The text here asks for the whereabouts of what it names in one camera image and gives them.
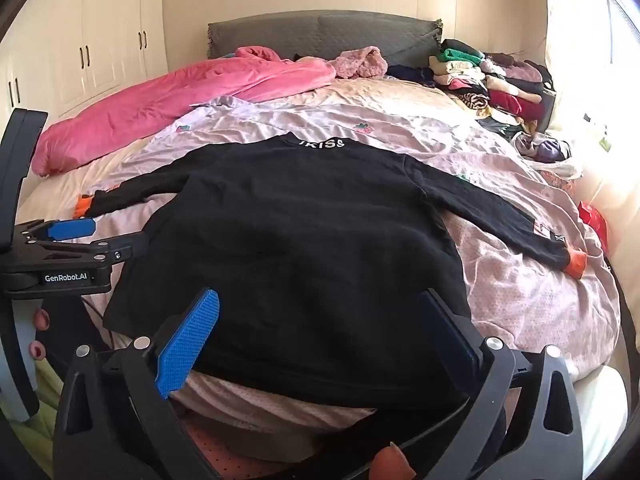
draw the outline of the headboard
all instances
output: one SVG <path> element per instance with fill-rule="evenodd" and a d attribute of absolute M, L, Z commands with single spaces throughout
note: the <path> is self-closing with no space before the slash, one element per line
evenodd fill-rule
<path fill-rule="evenodd" d="M 441 20 L 362 10 L 276 12 L 209 23 L 209 59 L 247 45 L 270 47 L 283 59 L 335 59 L 343 50 L 375 45 L 389 65 L 420 67 L 428 66 L 441 38 Z"/>

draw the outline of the blue gripper pad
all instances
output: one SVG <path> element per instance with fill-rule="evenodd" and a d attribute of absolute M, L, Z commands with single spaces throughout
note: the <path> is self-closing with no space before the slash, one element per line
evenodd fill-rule
<path fill-rule="evenodd" d="M 156 386 L 163 399 L 179 390 L 193 368 L 204 343 L 218 322 L 220 300 L 206 290 L 158 356 Z"/>
<path fill-rule="evenodd" d="M 64 220 L 56 222 L 47 229 L 47 235 L 55 242 L 83 238 L 95 233 L 93 218 L 79 218 L 78 220 Z"/>

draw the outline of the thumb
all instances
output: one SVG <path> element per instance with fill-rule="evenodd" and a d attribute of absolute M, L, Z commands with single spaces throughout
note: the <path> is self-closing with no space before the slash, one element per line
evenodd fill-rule
<path fill-rule="evenodd" d="M 393 442 L 380 450 L 371 462 L 369 480 L 412 480 L 415 471 Z"/>

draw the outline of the yellow-green fabric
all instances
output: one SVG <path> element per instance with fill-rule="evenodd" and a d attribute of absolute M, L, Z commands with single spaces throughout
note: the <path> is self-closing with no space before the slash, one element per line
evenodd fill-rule
<path fill-rule="evenodd" d="M 44 472 L 53 478 L 53 432 L 62 394 L 62 381 L 47 360 L 36 361 L 36 380 L 40 411 L 34 417 L 24 423 L 14 422 L 2 403 L 0 408 L 22 445 Z"/>

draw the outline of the white wardrobe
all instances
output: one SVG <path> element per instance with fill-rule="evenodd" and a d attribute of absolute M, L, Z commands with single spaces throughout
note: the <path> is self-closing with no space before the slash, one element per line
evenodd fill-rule
<path fill-rule="evenodd" d="M 166 72 L 162 0 L 28 0 L 0 43 L 0 137 L 15 107 L 49 125 Z"/>

